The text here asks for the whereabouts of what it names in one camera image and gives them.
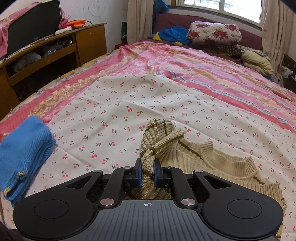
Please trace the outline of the beige striped knit sweater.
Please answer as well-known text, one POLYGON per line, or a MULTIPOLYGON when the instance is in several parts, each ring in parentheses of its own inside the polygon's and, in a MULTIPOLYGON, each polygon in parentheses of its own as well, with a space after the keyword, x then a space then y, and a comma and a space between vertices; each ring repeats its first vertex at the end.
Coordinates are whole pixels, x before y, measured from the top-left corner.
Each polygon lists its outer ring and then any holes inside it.
POLYGON ((154 186, 154 160, 163 167, 193 175, 190 184, 201 219, 217 233, 236 240, 266 237, 267 227, 281 238, 281 219, 287 207, 278 184, 259 174, 252 158, 234 157, 213 147, 211 141, 189 142, 185 131, 171 121, 153 119, 140 146, 142 183, 127 193, 132 199, 171 198, 169 189, 154 186))

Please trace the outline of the cherry print bed sheet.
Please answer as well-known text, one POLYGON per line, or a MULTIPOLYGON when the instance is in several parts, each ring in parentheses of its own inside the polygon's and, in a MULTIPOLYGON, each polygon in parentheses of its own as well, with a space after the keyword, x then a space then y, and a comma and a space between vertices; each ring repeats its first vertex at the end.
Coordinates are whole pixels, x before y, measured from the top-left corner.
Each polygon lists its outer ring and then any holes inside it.
POLYGON ((102 77, 44 117, 57 147, 30 194, 94 169, 132 166, 149 120, 164 118, 189 142, 251 157, 260 175, 279 184, 287 202, 282 240, 295 240, 295 134, 254 111, 161 76, 102 77))

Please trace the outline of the blue folded knit garment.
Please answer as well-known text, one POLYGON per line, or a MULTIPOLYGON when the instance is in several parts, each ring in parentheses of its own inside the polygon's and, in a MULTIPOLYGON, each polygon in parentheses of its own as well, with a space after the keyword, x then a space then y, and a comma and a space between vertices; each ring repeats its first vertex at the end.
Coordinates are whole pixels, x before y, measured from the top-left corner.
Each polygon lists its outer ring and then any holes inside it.
POLYGON ((1 191, 13 207, 23 198, 55 144, 49 127, 37 116, 25 119, 2 140, 1 191))

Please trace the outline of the pink striped blanket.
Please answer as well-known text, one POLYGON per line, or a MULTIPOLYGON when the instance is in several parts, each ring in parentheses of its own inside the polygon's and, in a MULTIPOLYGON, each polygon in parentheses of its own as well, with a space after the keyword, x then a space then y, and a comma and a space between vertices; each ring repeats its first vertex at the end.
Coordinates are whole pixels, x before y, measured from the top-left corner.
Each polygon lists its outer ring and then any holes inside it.
POLYGON ((295 132, 295 94, 290 90, 253 69, 201 50, 138 42, 91 60, 42 87, 3 118, 1 133, 11 132, 29 115, 50 120, 62 104, 97 78, 144 74, 166 76, 295 132))

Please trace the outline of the blue yellow crumpled garment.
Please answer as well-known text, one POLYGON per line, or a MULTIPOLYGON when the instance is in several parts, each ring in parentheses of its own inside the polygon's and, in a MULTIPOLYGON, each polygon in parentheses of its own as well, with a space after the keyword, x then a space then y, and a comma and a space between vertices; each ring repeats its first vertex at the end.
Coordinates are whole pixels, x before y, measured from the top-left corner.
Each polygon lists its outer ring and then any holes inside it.
POLYGON ((157 41, 168 41, 177 45, 189 45, 191 41, 187 38, 188 32, 188 29, 174 26, 161 29, 157 33, 149 35, 148 38, 157 41))

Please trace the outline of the olive green pillow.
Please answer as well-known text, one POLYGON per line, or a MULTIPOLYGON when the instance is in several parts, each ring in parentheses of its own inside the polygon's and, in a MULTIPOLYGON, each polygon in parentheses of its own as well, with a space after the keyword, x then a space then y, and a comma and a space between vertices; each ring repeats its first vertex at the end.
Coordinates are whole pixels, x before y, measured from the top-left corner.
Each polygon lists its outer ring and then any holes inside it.
POLYGON ((264 52, 242 46, 240 57, 240 61, 245 67, 253 69, 263 76, 273 74, 271 59, 264 52))

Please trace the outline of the red floral folded quilt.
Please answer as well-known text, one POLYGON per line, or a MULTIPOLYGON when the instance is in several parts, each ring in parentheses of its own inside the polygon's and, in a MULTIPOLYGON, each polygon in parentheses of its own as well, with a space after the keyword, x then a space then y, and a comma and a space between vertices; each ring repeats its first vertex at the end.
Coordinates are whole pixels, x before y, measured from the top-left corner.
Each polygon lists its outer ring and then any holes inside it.
POLYGON ((240 29, 234 24, 195 21, 188 28, 187 38, 201 49, 229 55, 239 55, 240 29))

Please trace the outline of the left beige curtain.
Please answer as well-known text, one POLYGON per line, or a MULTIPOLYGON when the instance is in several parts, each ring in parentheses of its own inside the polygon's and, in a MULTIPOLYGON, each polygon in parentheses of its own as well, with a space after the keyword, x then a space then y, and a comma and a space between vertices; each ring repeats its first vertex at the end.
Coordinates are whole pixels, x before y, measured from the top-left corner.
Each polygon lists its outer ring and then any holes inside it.
POLYGON ((135 43, 152 33, 153 0, 129 0, 127 6, 127 42, 135 43))

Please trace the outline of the beige curtain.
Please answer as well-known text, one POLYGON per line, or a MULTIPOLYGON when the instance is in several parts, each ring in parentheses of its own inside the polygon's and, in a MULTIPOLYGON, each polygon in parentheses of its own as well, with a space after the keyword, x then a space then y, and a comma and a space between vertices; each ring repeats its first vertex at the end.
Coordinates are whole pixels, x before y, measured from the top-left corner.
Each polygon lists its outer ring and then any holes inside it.
POLYGON ((280 67, 290 46, 295 13, 282 1, 262 1, 261 8, 262 48, 271 60, 275 81, 283 86, 280 67))
POLYGON ((127 6, 127 42, 135 43, 152 33, 153 0, 129 0, 127 6))

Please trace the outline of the maroon sofa bench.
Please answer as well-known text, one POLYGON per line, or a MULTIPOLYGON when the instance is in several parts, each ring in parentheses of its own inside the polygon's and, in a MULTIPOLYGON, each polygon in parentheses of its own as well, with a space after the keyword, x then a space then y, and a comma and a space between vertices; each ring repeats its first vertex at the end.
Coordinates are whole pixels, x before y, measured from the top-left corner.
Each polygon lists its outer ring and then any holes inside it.
POLYGON ((149 38, 232 61, 254 62, 265 57, 257 35, 241 30, 236 24, 217 23, 197 16, 159 14, 149 38))

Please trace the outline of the orange object on desk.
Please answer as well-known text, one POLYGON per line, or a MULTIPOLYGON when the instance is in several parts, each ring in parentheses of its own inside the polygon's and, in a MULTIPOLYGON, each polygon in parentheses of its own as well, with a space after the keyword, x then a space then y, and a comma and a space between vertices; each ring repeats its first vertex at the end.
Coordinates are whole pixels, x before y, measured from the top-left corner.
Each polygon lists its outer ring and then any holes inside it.
POLYGON ((81 28, 85 26, 85 24, 86 24, 86 20, 72 20, 72 21, 69 21, 66 24, 66 26, 74 29, 74 28, 81 28))

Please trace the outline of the black monitor screen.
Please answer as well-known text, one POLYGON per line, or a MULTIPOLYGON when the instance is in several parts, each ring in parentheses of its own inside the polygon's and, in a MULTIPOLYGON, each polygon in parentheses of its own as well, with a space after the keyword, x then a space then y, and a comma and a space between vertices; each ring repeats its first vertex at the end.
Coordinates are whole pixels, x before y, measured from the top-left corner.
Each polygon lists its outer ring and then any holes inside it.
POLYGON ((30 43, 54 34, 62 20, 59 1, 47 1, 32 6, 7 28, 7 47, 1 54, 8 56, 30 43))

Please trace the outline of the right beige curtain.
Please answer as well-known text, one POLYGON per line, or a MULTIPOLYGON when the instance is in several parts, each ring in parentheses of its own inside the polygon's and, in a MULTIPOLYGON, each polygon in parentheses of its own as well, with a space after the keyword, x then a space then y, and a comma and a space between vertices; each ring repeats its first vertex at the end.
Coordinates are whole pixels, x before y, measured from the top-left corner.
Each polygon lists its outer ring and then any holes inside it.
POLYGON ((262 1, 261 8, 262 48, 271 60, 275 81, 283 86, 280 67, 290 46, 295 13, 282 1, 262 1))

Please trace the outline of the pink cloth behind monitor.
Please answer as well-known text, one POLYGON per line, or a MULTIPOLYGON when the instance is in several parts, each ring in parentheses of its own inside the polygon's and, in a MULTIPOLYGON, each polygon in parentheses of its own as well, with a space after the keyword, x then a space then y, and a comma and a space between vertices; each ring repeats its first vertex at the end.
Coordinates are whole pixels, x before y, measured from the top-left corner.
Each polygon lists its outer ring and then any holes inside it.
MULTIPOLYGON (((32 6, 35 6, 36 4, 38 4, 39 2, 34 2, 32 4, 30 4, 29 6, 23 8, 23 9, 20 9, 19 11, 7 16, 6 18, 2 19, 1 20, 1 54, 3 53, 3 51, 6 49, 7 47, 7 43, 6 43, 6 40, 7 40, 7 37, 8 37, 8 26, 9 26, 9 23, 11 23, 13 20, 16 20, 18 17, 20 17, 23 13, 25 13, 27 10, 29 10, 32 6)), ((61 9, 61 14, 62 14, 62 20, 60 22, 60 25, 59 25, 59 29, 63 29, 66 26, 66 24, 68 23, 69 21, 69 16, 66 16, 64 11, 61 9)))

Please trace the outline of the window with frame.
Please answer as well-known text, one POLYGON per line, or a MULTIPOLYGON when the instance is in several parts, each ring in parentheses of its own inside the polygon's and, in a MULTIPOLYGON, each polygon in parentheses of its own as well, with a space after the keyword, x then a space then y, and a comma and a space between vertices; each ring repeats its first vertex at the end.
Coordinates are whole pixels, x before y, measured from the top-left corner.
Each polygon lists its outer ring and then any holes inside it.
POLYGON ((212 10, 251 23, 261 24, 262 1, 258 0, 182 0, 171 2, 177 6, 212 10))

